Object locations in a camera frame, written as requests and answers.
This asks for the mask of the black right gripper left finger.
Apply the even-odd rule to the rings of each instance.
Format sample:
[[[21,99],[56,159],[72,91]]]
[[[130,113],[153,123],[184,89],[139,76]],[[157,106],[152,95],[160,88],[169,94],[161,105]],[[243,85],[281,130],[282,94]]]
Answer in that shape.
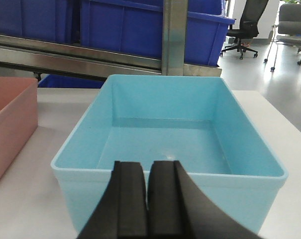
[[[140,163],[114,163],[107,188],[77,238],[147,238],[146,187]]]

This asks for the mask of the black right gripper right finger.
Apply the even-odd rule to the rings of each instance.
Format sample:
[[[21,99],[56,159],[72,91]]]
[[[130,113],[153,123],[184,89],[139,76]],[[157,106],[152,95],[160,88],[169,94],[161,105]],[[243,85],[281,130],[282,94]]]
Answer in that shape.
[[[257,239],[193,182],[179,161],[154,161],[148,180],[151,239]]]

